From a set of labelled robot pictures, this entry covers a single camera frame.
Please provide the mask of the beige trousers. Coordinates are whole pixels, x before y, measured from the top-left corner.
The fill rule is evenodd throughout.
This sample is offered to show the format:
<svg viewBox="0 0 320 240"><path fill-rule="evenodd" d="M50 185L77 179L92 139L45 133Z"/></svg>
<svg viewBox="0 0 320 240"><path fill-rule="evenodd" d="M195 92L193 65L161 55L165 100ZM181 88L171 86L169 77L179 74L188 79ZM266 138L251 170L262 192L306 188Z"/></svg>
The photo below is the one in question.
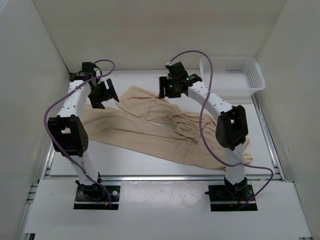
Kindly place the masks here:
<svg viewBox="0 0 320 240"><path fill-rule="evenodd" d="M92 141L109 144L178 164L222 170L205 147L225 161L218 143L216 120L204 114L182 111L176 104L159 99L157 94L131 86L116 108L84 107L81 122Z"/></svg>

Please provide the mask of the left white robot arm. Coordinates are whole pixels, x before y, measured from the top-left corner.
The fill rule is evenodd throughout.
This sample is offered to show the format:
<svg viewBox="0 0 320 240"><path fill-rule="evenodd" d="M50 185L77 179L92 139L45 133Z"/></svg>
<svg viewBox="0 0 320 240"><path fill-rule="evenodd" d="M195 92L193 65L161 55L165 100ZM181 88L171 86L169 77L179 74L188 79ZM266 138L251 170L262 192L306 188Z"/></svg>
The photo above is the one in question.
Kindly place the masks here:
<svg viewBox="0 0 320 240"><path fill-rule="evenodd" d="M60 111L55 117L45 118L54 149L73 166L80 190L93 200L105 198L108 202L111 200L110 192L102 185L100 174L87 153L89 137L81 116L86 100L94 109L104 109L102 103L111 99L119 100L111 79L100 81L95 71L72 73L68 94Z"/></svg>

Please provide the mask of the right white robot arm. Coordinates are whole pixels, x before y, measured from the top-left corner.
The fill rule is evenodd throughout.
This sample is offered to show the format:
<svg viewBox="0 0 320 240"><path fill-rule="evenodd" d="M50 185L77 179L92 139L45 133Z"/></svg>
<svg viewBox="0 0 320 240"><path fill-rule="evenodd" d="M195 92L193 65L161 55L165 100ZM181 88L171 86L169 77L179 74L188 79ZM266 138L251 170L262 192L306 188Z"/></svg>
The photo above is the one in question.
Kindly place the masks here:
<svg viewBox="0 0 320 240"><path fill-rule="evenodd" d="M224 148L224 193L238 199L248 184L243 163L244 143L248 134L245 108L234 106L211 93L202 79L189 75L181 62L167 64L168 75L159 78L159 98L179 98L185 94L206 109L216 120L215 138Z"/></svg>

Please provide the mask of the white plastic basket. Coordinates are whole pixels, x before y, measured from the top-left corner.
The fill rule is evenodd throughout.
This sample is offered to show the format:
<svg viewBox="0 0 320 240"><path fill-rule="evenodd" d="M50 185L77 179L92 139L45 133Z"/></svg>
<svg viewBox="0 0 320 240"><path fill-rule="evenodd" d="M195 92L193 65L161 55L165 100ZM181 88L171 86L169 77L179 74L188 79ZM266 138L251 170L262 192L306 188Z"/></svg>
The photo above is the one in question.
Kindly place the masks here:
<svg viewBox="0 0 320 240"><path fill-rule="evenodd" d="M266 87L257 60L248 56L212 56L199 60L200 77L222 98L249 97Z"/></svg>

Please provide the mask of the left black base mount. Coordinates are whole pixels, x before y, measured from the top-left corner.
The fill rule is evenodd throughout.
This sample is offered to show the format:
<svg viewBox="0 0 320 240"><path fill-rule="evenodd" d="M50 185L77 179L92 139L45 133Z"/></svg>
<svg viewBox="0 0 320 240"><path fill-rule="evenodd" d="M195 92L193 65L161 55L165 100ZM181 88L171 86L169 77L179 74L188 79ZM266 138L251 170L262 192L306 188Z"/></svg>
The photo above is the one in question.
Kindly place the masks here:
<svg viewBox="0 0 320 240"><path fill-rule="evenodd" d="M92 184L80 184L75 181L77 189L73 208L75 210L118 210L121 196L120 185L105 185L103 187Z"/></svg>

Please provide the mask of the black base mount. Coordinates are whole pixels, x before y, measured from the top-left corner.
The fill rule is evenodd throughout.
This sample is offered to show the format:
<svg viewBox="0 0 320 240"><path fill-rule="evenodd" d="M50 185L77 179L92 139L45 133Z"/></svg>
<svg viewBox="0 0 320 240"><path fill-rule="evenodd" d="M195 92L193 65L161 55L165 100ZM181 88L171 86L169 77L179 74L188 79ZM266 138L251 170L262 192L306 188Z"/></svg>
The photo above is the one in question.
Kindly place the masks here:
<svg viewBox="0 0 320 240"><path fill-rule="evenodd" d="M252 212L258 210L251 184L248 184L235 196L228 192L225 185L209 185L205 194L209 196L211 212Z"/></svg>
<svg viewBox="0 0 320 240"><path fill-rule="evenodd" d="M120 185L105 185L103 187L92 184L80 184L75 181L77 189L73 208L75 210L118 210L121 196Z"/></svg>

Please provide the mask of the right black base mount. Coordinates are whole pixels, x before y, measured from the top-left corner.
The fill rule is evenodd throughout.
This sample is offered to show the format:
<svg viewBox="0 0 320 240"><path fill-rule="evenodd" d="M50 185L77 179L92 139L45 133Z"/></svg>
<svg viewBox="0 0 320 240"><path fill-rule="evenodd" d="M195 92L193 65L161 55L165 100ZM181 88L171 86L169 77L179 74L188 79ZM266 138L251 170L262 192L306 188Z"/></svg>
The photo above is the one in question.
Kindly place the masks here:
<svg viewBox="0 0 320 240"><path fill-rule="evenodd" d="M252 212L258 210L251 184L248 184L235 196L228 192L225 185L209 185L205 194L209 196L211 212Z"/></svg>

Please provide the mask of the aluminium frame rail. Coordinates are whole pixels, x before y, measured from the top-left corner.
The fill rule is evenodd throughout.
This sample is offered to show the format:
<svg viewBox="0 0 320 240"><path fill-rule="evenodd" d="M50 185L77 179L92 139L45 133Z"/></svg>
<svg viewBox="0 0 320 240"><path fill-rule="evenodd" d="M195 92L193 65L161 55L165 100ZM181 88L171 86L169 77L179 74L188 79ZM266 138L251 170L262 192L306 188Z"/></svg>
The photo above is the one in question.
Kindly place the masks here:
<svg viewBox="0 0 320 240"><path fill-rule="evenodd" d="M76 174L52 147L27 197L19 240L310 240L294 183L285 179L255 101L244 102L258 166L274 179L256 211L212 212L206 191L223 171L181 165L92 142L90 158L109 185L121 187L118 210L75 210Z"/></svg>

